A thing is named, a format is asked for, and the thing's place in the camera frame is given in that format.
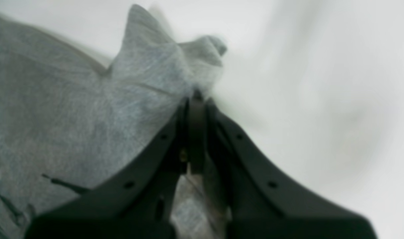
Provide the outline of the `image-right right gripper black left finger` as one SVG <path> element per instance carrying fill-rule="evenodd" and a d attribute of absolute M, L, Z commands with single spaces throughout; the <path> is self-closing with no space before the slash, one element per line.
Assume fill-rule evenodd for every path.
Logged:
<path fill-rule="evenodd" d="M 189 100 L 124 169 L 79 198 L 36 218 L 26 239 L 176 239 L 169 221 Z"/>

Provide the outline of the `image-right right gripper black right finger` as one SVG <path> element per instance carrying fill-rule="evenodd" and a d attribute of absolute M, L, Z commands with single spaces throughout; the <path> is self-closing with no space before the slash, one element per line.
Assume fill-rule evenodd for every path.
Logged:
<path fill-rule="evenodd" d="M 189 166 L 211 159 L 225 189 L 227 239 L 375 239 L 370 222 L 302 186 L 275 166 L 245 131 L 204 100 L 189 99 Z"/>

